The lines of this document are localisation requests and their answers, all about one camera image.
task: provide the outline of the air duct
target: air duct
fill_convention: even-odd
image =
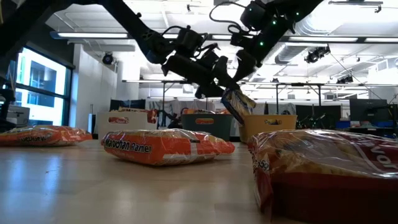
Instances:
[[[339,28],[343,21],[344,17],[339,19],[333,6],[323,1],[311,14],[296,23],[295,31],[298,35],[328,35]]]
[[[307,47],[285,46],[275,57],[275,63],[288,64],[294,57],[305,50]]]
[[[336,13],[330,10],[331,6],[328,1],[321,2],[311,14],[300,22],[296,23],[295,31],[299,35],[328,35],[343,24],[342,20],[330,19],[335,18]],[[275,63],[288,64],[296,57],[306,46],[285,46],[285,48],[275,57]]]

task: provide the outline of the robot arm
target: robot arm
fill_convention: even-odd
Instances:
[[[262,61],[295,23],[309,15],[323,0],[275,0],[264,4],[261,0],[251,1],[245,7],[241,22],[257,35],[239,30],[233,32],[231,45],[242,47],[238,51],[239,67],[234,76],[237,82],[261,67]]]
[[[123,0],[26,0],[24,4],[0,26],[4,39],[0,45],[0,86],[6,81],[5,76],[9,61],[27,42],[30,32],[37,24],[43,24],[54,12],[66,9],[71,4],[102,5],[137,41],[137,44],[151,63],[162,64],[165,76],[169,71],[183,76],[188,82],[197,83],[200,91],[197,97],[221,96],[220,83],[228,88],[239,88],[226,71],[226,60],[212,51],[216,46],[201,47],[208,34],[198,34],[194,30],[180,28],[177,40],[170,42],[162,34],[148,28],[141,20],[140,14],[134,13]],[[207,50],[202,58],[197,53]],[[214,77],[221,80],[217,85]]]

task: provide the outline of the spotlight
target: spotlight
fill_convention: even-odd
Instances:
[[[315,63],[328,53],[330,53],[329,45],[327,47],[317,47],[315,50],[309,52],[304,60],[307,63]]]
[[[112,65],[114,61],[114,57],[112,56],[112,52],[105,53],[105,56],[102,58],[102,62],[105,65]]]
[[[339,80],[337,80],[337,84],[345,84],[345,83],[352,83],[352,82],[354,82],[352,75],[348,75],[344,78],[340,78]]]

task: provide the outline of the table surface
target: table surface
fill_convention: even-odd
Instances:
[[[0,223],[269,223],[254,198],[251,156],[236,144],[212,162],[151,167],[99,141],[0,147]],[[276,218],[275,224],[296,224]]]

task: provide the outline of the maruchan ramen package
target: maruchan ramen package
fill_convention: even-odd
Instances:
[[[0,146],[71,146],[93,139],[85,130],[68,126],[38,125],[0,134]]]
[[[106,152],[121,159],[154,166],[209,161],[234,151],[230,142],[182,129],[113,131],[101,144]]]
[[[243,94],[241,90],[226,89],[221,102],[241,125],[244,124],[244,117],[252,114],[253,108],[256,107],[256,102]]]
[[[398,142],[329,130],[248,142],[263,212],[310,223],[398,223]]]

